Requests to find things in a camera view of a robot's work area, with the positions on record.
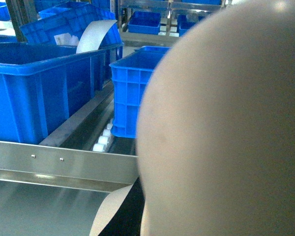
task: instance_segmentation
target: white roller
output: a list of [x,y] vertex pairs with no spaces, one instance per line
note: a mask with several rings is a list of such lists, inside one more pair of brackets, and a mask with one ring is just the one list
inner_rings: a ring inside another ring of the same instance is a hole
[[107,124],[106,129],[111,130],[112,128],[113,128],[113,124],[111,124],[111,123]]
[[103,136],[111,137],[112,133],[110,129],[104,129]]
[[106,151],[106,145],[104,145],[104,144],[95,144],[94,147],[93,147],[93,151],[105,152]]
[[110,143],[110,137],[107,136],[99,136],[98,143],[103,145],[108,145]]

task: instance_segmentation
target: stainless steel frame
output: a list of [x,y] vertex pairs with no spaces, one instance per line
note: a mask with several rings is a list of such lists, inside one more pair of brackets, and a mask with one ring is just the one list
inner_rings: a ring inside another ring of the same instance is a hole
[[0,180],[111,192],[138,175],[136,156],[0,141]]
[[136,156],[89,151],[112,114],[110,82],[40,145],[0,141],[0,180],[101,192],[133,184]]
[[[171,47],[178,41],[178,37],[170,36],[172,26],[172,19],[177,14],[194,13],[198,15],[206,15],[207,12],[215,12],[224,9],[226,0],[222,1],[221,5],[209,4],[193,4],[181,1],[155,1],[155,0],[120,0],[118,1],[118,27],[122,40],[126,46],[141,47],[145,45],[158,45]],[[168,16],[166,23],[165,35],[151,35],[126,32],[127,23],[122,26],[121,11],[123,8],[129,9],[128,21],[130,20],[131,13],[134,10],[161,12]]]

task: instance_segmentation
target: black surface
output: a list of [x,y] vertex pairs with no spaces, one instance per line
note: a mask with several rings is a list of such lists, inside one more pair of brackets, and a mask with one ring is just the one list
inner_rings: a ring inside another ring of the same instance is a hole
[[144,203],[140,179],[138,178],[119,210],[99,236],[139,236]]
[[136,155],[135,139],[115,137],[109,153]]

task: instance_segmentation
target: shelving rack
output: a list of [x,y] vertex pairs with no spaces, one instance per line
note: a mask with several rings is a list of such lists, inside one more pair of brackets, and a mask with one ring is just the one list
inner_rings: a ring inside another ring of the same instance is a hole
[[[221,5],[210,5],[210,4],[194,4],[180,1],[156,1],[156,0],[120,0],[118,2],[117,10],[115,14],[118,16],[118,28],[120,31],[121,38],[127,46],[145,46],[145,45],[157,45],[171,47],[177,40],[178,37],[170,36],[171,27],[177,26],[173,24],[173,19],[178,14],[193,13],[199,16],[205,16],[208,13],[216,12],[224,9],[227,5],[232,2],[222,0]],[[123,17],[122,11],[126,9],[125,18]],[[165,35],[151,35],[151,34],[140,34],[140,33],[129,33],[127,32],[127,24],[131,19],[134,11],[150,11],[162,13],[162,16],[167,19]]]

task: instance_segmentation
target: blurry white object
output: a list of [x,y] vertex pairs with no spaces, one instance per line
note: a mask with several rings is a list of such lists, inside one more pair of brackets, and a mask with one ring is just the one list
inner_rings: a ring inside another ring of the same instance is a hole
[[54,36],[57,45],[77,46],[79,38],[69,33],[58,34]]
[[91,22],[82,34],[76,53],[98,50],[105,35],[116,22],[116,20]]
[[106,137],[111,137],[112,133],[110,131],[110,129],[105,129],[103,131],[103,136],[106,136]]
[[197,13],[188,13],[186,15],[187,22],[194,22],[197,23],[199,21],[199,16]]
[[112,127],[113,127],[113,124],[109,123],[109,124],[107,124],[107,126],[106,126],[106,129],[109,129],[109,130],[111,130],[111,129],[112,129]]
[[98,152],[105,152],[106,151],[106,145],[104,144],[94,144],[93,151],[98,151]]
[[99,136],[98,143],[108,146],[110,144],[110,137],[107,137],[107,136]]
[[232,0],[232,5],[241,4],[246,2],[247,0]]

